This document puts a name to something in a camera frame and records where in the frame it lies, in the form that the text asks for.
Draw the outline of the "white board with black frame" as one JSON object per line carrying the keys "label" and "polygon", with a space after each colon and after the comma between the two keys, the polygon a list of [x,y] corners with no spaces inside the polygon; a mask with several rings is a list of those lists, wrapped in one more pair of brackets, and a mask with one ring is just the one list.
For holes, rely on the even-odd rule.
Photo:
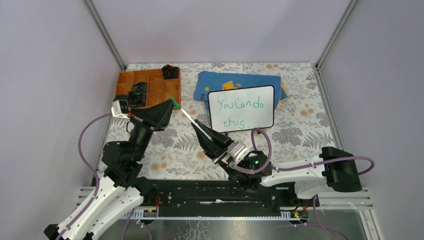
{"label": "white board with black frame", "polygon": [[272,85],[212,91],[207,97],[211,128],[216,132],[266,129],[274,125]]}

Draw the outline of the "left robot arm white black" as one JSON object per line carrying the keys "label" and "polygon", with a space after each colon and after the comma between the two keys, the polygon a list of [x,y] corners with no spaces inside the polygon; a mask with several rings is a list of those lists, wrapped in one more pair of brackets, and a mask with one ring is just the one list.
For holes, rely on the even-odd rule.
{"label": "left robot arm white black", "polygon": [[95,189],[69,217],[46,227],[44,234],[49,240],[97,240],[124,214],[154,202],[153,184],[139,176],[141,160],[153,133],[168,126],[174,107],[172,98],[148,108],[130,108],[125,100],[112,103],[111,114],[133,124],[130,137],[105,144],[102,177],[96,179]]}

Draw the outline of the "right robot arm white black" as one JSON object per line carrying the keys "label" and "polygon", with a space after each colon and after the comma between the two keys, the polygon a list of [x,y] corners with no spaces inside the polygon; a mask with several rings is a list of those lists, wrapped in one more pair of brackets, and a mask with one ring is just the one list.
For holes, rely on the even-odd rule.
{"label": "right robot arm white black", "polygon": [[291,205],[299,206],[322,192],[354,193],[363,189],[356,158],[349,152],[326,146],[319,155],[309,159],[276,165],[271,161],[271,145],[267,153],[256,146],[250,150],[244,143],[197,119],[190,124],[204,154],[245,191],[256,192],[259,187],[293,183],[294,188],[287,191],[286,198]]}

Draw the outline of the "green marker cap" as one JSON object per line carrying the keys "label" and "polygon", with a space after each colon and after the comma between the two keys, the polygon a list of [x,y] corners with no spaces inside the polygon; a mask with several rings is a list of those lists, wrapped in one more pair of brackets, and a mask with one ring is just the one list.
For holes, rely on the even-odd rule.
{"label": "green marker cap", "polygon": [[173,97],[170,97],[169,100],[172,100],[172,104],[176,110],[181,108],[181,105]]}

